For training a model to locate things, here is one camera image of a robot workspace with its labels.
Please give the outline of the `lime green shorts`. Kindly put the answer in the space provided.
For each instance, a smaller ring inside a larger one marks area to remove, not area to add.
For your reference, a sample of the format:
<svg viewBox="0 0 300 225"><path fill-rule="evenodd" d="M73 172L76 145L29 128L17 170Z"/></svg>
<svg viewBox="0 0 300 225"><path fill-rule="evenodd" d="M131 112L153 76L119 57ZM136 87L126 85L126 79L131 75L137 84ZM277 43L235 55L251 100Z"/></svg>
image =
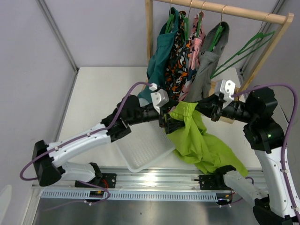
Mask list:
<svg viewBox="0 0 300 225"><path fill-rule="evenodd" d="M185 163L195 165L204 174L231 165L242 176L247 176L247 168L232 149L218 137L207 133L196 106L197 103L179 102L169 113L172 119L184 122L184 127L167 135L175 145L174 154Z"/></svg>

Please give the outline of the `green hanger of grey shorts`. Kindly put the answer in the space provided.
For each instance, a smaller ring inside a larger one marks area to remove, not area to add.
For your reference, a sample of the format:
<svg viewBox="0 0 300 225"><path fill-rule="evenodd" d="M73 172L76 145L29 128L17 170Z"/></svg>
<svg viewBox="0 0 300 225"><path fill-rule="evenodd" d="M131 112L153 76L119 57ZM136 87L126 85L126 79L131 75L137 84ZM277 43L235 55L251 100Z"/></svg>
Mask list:
<svg viewBox="0 0 300 225"><path fill-rule="evenodd" d="M220 41L222 33L225 29L225 22L223 21L223 13L224 13L224 10L225 10L226 7L227 7L227 5L224 5L224 7L222 8L220 22L216 26L216 31L215 31L215 34L213 36L213 40L212 40L212 42L209 46L209 51L210 52L212 52L214 50L214 48L216 47L216 45Z"/></svg>

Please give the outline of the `grey shorts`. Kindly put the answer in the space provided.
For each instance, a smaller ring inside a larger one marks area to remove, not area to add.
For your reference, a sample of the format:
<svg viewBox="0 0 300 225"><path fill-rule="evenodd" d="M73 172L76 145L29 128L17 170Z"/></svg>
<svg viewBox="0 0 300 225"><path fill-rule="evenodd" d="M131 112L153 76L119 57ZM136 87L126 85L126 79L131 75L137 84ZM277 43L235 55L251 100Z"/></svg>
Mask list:
<svg viewBox="0 0 300 225"><path fill-rule="evenodd" d="M213 44L213 39L219 26L223 28L223 31L221 32L220 39L215 44L213 50L210 50L210 46ZM200 65L183 101L193 103L209 96L211 89L210 76L217 68L219 59L221 58L223 50L228 43L229 31L229 24L225 21L222 21L220 25L216 25L206 35L201 51L198 53Z"/></svg>

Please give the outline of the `green hanger of lime shorts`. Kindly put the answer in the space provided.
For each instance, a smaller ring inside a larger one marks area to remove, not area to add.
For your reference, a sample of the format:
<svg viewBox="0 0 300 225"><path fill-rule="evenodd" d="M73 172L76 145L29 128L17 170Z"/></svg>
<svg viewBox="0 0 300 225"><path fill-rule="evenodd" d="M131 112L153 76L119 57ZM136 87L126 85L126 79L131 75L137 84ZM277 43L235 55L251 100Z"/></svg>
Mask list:
<svg viewBox="0 0 300 225"><path fill-rule="evenodd" d="M230 57L227 61L225 61L223 64L221 64L218 68L214 70L214 72L210 75L210 79L220 75L230 67L234 66L244 58L250 56L253 54L255 51L260 49L262 46L264 46L266 43L270 41L272 36L274 35L274 31L269 32L269 33L263 33L263 23L265 23L266 19L271 13L268 13L264 19L262 20L261 27L259 31L251 37L246 44L239 49L232 57Z"/></svg>

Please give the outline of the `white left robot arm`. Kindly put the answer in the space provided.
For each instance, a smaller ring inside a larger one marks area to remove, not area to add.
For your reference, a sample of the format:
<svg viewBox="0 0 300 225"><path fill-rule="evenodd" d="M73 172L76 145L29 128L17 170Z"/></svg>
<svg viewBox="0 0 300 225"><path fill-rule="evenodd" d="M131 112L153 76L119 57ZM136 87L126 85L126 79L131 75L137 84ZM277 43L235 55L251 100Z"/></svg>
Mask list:
<svg viewBox="0 0 300 225"><path fill-rule="evenodd" d="M103 175L96 163L78 164L70 159L101 145L116 143L131 172L139 172L174 150L166 132L167 110L178 104L155 93L152 103L140 105L135 95L124 97L112 114L89 130L61 142L35 143L32 159L40 186L72 180L77 187L98 187Z"/></svg>

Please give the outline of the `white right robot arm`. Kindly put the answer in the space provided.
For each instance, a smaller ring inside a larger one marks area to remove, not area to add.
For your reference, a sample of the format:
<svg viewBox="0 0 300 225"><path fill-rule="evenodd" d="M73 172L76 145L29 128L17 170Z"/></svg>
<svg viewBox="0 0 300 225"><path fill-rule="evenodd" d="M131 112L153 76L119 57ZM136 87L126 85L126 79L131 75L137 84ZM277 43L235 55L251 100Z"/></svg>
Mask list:
<svg viewBox="0 0 300 225"><path fill-rule="evenodd" d="M244 122L244 136L254 150L264 174L268 191L263 192L244 178L236 166L225 165L212 175L217 189L232 189L251 207L261 225L291 225L300 221L300 197L289 172L287 160L288 130L272 115L278 102L271 86L248 91L245 102L225 104L224 94L213 94L197 101L196 110L212 121L220 117Z"/></svg>

